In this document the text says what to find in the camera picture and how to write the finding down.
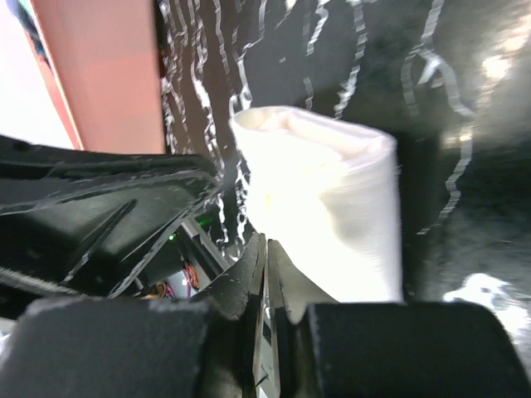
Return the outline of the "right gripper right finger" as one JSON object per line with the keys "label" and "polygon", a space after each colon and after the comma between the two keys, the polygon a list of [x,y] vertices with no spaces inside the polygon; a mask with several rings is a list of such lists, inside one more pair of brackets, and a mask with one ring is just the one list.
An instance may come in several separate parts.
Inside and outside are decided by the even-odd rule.
{"label": "right gripper right finger", "polygon": [[340,303],[267,248],[279,397],[527,397],[501,322],[472,303]]}

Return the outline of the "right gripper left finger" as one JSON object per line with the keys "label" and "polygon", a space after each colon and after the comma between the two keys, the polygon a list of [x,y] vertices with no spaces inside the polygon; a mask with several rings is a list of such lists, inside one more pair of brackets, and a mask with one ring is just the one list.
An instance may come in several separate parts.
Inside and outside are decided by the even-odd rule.
{"label": "right gripper left finger", "polygon": [[189,299],[30,305],[1,355],[4,397],[255,397],[266,238]]}

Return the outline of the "white cloth napkin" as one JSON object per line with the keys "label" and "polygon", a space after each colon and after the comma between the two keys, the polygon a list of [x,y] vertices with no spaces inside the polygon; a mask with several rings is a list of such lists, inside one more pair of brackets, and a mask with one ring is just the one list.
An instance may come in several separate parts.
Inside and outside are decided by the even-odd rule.
{"label": "white cloth napkin", "polygon": [[340,302],[402,301],[396,139],[290,106],[243,110],[230,126],[254,228]]}

